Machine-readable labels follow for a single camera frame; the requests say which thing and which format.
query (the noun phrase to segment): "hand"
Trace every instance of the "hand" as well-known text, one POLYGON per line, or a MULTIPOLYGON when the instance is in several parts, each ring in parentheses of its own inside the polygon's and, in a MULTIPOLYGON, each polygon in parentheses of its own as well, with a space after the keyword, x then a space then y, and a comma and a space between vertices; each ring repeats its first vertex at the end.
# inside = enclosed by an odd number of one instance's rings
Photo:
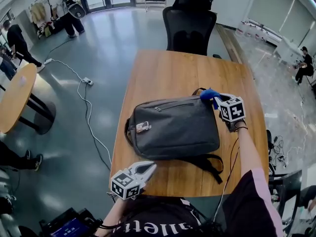
POLYGON ((314 199, 314 200, 312 201, 311 205, 308 207, 308 211, 311 212, 311 210, 314 209, 315 205, 316 205, 316 200, 314 199))

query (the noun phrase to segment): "wrist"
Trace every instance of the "wrist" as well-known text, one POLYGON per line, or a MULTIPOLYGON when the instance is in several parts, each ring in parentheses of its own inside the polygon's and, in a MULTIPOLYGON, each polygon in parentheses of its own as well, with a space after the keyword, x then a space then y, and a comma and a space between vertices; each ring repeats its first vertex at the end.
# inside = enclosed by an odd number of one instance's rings
POLYGON ((237 129, 239 129, 239 128, 248 129, 248 127, 247 127, 247 125, 246 125, 246 122, 245 122, 244 120, 237 121, 237 122, 235 123, 235 127, 236 127, 237 129))

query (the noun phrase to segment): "black pants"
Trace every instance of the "black pants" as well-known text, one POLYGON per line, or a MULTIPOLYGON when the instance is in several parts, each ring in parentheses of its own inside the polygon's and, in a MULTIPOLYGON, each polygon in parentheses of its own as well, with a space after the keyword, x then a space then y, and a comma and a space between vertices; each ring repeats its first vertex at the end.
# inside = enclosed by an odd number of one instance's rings
POLYGON ((19 59, 26 60, 28 63, 34 63, 35 66, 37 66, 37 67, 41 66, 41 62, 38 62, 36 59, 34 59, 27 49, 24 49, 24 50, 20 50, 19 49, 19 50, 16 50, 16 51, 23 55, 23 57, 22 57, 19 54, 16 54, 16 56, 19 59))
POLYGON ((0 141, 0 165, 17 169, 35 169, 36 161, 36 159, 27 160, 25 157, 19 157, 5 143, 0 141))
POLYGON ((62 16, 60 18, 63 21, 64 27, 66 29, 66 32, 68 35, 72 36, 75 34, 74 28, 77 30, 77 32, 84 31, 84 27, 80 21, 80 19, 77 19, 73 17, 69 12, 62 16))
POLYGON ((310 70, 308 68, 300 68, 296 74, 295 80, 297 80, 298 84, 302 82, 303 76, 313 76, 313 70, 310 70))

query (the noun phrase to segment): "human arm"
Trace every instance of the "human arm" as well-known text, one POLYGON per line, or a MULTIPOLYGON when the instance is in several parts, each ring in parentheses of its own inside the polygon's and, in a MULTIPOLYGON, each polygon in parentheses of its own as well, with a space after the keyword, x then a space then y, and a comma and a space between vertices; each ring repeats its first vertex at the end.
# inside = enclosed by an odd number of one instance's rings
POLYGON ((57 7, 53 8, 53 19, 57 19, 57 7))
POLYGON ((252 169, 262 168, 262 164, 250 134, 245 128, 246 123, 240 121, 236 123, 236 127, 239 137, 241 176, 243 176, 252 169))
POLYGON ((315 205, 316 205, 316 198, 314 198, 314 199, 312 200, 312 203, 311 203, 310 206, 308 207, 308 211, 311 212, 311 210, 314 209, 315 205))
MULTIPOLYGON (((119 220, 121 219, 123 212, 126 207, 126 200, 122 200, 120 198, 117 199, 115 204, 113 205, 112 209, 110 210, 109 214, 103 221, 103 225, 105 226, 114 226, 116 225, 119 220)), ((101 229, 99 228, 97 232, 94 234, 98 237, 103 237, 108 234, 111 230, 101 229)))

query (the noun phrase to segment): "round wooden table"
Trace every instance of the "round wooden table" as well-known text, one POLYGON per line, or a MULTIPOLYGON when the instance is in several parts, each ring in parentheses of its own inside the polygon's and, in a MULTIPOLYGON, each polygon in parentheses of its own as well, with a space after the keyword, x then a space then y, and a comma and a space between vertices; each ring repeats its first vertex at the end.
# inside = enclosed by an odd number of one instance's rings
POLYGON ((7 89, 1 87, 5 90, 0 102, 1 132, 8 133, 18 120, 33 128, 39 134, 47 133, 52 127, 56 116, 56 107, 52 102, 45 104, 32 94, 36 75, 36 66, 28 64, 16 73, 7 89), (26 105, 37 112, 34 123, 21 117, 26 105))

